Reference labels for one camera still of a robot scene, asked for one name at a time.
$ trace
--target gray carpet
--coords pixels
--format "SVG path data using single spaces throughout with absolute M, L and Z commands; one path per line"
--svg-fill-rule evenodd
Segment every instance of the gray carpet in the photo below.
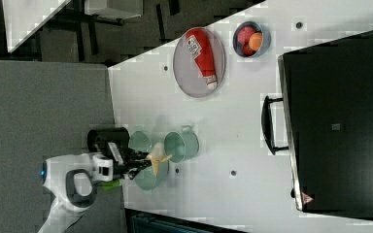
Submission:
M 106 66 L 0 61 L 0 233 L 38 232 L 51 207 L 43 161 L 87 152 L 87 132 L 112 124 Z M 121 199 L 119 188 L 98 188 L 66 232 L 125 232 Z

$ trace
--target white table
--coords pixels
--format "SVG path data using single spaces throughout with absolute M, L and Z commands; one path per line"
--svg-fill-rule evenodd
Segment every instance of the white table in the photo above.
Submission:
M 247 20 L 271 32 L 269 51 L 256 59 L 241 58 L 232 48 L 234 30 Z M 300 30 L 298 21 L 304 23 Z M 126 182 L 125 208 L 245 232 L 373 232 L 373 226 L 357 226 L 371 221 L 298 212 L 289 196 L 288 152 L 273 156 L 260 125 L 263 98 L 281 93 L 277 57 L 372 30 L 373 1 L 268 0 L 208 28 L 224 45 L 226 70 L 224 83 L 206 99 L 190 98 L 177 86 L 171 64 L 178 41 L 109 69 L 116 124 L 130 133 L 142 125 L 153 142 L 192 124 L 201 146 L 196 158 L 171 164 L 167 181 L 152 191 Z M 283 107 L 275 106 L 275 137 L 284 146 Z
M 8 52 L 16 50 L 71 0 L 2 0 Z

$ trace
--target teal mug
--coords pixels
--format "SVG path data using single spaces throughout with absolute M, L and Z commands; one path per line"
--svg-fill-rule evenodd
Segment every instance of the teal mug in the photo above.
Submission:
M 139 129 L 138 131 L 134 132 L 130 139 L 129 145 L 131 149 L 142 151 L 142 152 L 150 152 L 153 148 L 153 144 L 151 143 L 150 138 Z M 169 162 L 163 162 L 159 164 L 158 174 L 153 174 L 153 168 L 148 167 L 142 170 L 138 175 L 136 175 L 134 181 L 135 183 L 143 190 L 152 190 L 158 187 L 163 181 L 166 180 L 169 171 Z
M 164 140 L 165 153 L 171 155 L 171 162 L 179 163 L 192 159 L 199 151 L 199 143 L 190 125 L 184 125 L 181 132 L 171 132 Z

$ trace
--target bowl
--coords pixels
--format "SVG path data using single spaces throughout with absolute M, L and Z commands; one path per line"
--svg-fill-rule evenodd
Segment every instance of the bowl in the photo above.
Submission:
M 243 53 L 243 47 L 244 45 L 238 42 L 238 33 L 246 26 L 252 27 L 256 32 L 260 32 L 262 34 L 262 41 L 261 46 L 259 50 L 257 50 L 253 55 L 245 55 Z M 235 30 L 234 37 L 233 37 L 233 47 L 235 52 L 242 57 L 259 57 L 263 55 L 269 48 L 269 45 L 271 44 L 271 36 L 269 35 L 269 31 L 263 27 L 257 24 L 254 21 L 246 21 L 239 25 L 239 27 Z

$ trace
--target orange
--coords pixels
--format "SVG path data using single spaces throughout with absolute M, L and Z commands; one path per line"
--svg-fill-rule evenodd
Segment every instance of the orange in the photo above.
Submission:
M 251 50 L 259 50 L 261 48 L 262 44 L 262 33 L 260 32 L 255 32 L 251 37 L 250 37 L 250 48 Z

